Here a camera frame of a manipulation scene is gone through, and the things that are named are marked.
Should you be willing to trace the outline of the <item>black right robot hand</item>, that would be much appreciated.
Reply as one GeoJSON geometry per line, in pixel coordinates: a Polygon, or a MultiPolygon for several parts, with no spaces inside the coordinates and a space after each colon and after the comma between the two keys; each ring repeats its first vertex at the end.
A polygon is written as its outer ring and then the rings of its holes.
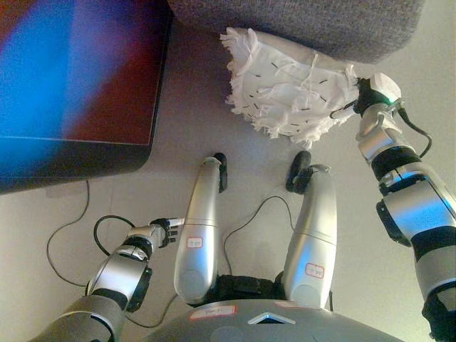
{"type": "Polygon", "coordinates": [[[331,119],[342,119],[354,113],[363,116],[372,105],[384,104],[389,108],[402,98],[399,85],[384,73],[374,73],[370,78],[358,78],[355,85],[358,89],[357,99],[331,112],[331,119]]]}

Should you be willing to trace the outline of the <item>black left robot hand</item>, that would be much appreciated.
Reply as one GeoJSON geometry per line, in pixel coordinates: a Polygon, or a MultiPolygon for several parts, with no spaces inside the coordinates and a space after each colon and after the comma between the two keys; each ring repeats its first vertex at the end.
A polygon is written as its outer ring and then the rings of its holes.
{"type": "Polygon", "coordinates": [[[179,234],[178,229],[184,223],[184,218],[159,218],[151,221],[153,246],[161,249],[168,244],[175,243],[179,234]]]}

